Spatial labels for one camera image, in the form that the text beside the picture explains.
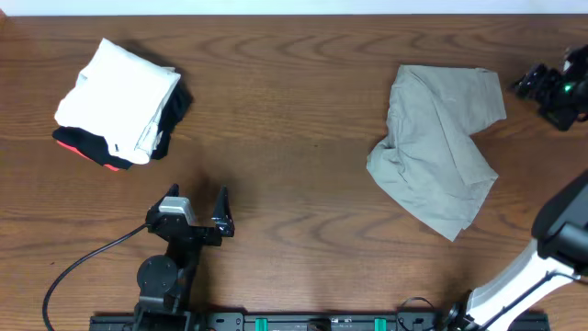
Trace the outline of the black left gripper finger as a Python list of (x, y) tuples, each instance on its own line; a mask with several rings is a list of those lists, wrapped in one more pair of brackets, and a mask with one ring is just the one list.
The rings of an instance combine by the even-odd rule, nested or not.
[(175, 206), (177, 204), (177, 199), (179, 198), (179, 186), (177, 184), (173, 184), (167, 192), (162, 196), (162, 198), (158, 201), (158, 206)]
[(215, 227), (221, 236), (234, 237), (235, 226), (230, 209), (229, 192), (226, 186), (222, 186), (220, 189), (211, 219), (215, 222)]

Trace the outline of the khaki grey shorts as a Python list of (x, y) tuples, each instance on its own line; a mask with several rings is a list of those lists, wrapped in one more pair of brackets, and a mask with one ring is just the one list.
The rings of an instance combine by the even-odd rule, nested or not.
[(367, 171), (407, 212), (453, 241), (498, 178), (471, 136), (505, 117), (497, 73), (402, 65), (390, 88), (388, 133), (368, 155)]

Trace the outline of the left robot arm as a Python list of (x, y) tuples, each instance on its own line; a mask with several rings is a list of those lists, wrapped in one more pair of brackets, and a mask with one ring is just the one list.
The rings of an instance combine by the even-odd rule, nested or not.
[(190, 199), (179, 195), (177, 184), (146, 214), (149, 233), (164, 239), (164, 254), (147, 258), (137, 272), (139, 302), (134, 330), (205, 330), (207, 318), (190, 308), (192, 285), (202, 248), (220, 246), (234, 236), (235, 227), (226, 187), (220, 189), (212, 213), (212, 226), (197, 224)]

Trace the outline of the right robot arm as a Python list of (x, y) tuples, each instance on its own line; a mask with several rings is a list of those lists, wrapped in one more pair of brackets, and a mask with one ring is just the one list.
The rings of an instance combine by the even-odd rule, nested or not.
[[(512, 84), (533, 99), (539, 115), (568, 131), (587, 120), (587, 49), (568, 51), (561, 69), (540, 63)], [(440, 330), (547, 330), (548, 317), (531, 306), (573, 282), (587, 282), (587, 175), (581, 173), (539, 211), (525, 250), (496, 278), (454, 305)]]

